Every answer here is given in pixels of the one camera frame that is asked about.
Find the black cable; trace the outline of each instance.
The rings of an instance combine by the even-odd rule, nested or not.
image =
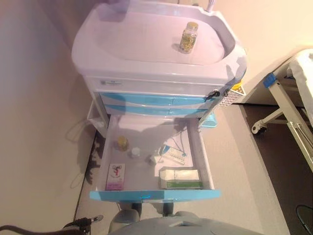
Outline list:
[[[296,212],[296,214],[297,214],[298,219],[300,220],[300,223],[301,223],[302,227],[303,227],[310,235],[313,235],[312,231],[310,231],[308,225],[303,221],[302,217],[301,217],[300,214],[299,214],[299,208],[300,208],[300,207],[305,207],[305,208],[308,208],[308,209],[311,209],[311,210],[313,210],[313,208],[312,208],[312,207],[309,207],[309,206],[307,206],[307,205],[301,205],[301,204],[300,204],[300,205],[297,205],[297,206],[295,207],[295,212]]]
[[[38,233],[38,232],[28,231],[26,229],[22,229],[13,225],[0,226],[0,232],[4,230],[13,231],[22,235],[83,235],[84,234],[82,231],[77,230],[77,229],[68,229],[68,230],[59,230],[59,231],[54,231],[54,232]]]

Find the small bottle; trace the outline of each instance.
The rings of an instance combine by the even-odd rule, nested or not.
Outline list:
[[[126,151],[128,149],[128,140],[125,136],[119,136],[117,139],[117,144],[120,151]]]
[[[180,41],[180,50],[183,53],[190,53],[194,47],[197,38],[198,24],[195,22],[188,22],[186,29],[182,33]]]

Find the dark floor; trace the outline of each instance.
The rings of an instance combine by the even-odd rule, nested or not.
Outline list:
[[[242,106],[251,127],[256,121],[276,110],[276,107]],[[269,124],[265,133],[255,136],[269,177],[282,208],[290,234],[307,235],[301,226],[295,207],[313,204],[313,173],[287,125]],[[300,210],[301,216],[313,228],[313,212]]]

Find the small white bottle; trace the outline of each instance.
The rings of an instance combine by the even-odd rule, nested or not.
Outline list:
[[[196,22],[188,22],[186,29],[182,33],[180,41],[180,50],[183,53],[190,53],[197,38],[198,24]]]

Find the wall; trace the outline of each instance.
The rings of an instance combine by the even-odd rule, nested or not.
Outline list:
[[[208,3],[208,0],[179,1],[182,4],[198,2],[203,8],[206,8]],[[262,87],[253,95],[255,87],[265,75],[287,58],[304,48],[313,48],[313,1],[215,0],[215,2],[214,10],[221,11],[247,52],[248,68],[243,85],[250,94],[241,102],[275,103],[270,93]]]
[[[91,3],[0,1],[0,225],[52,231],[74,217],[94,128],[70,47]]]

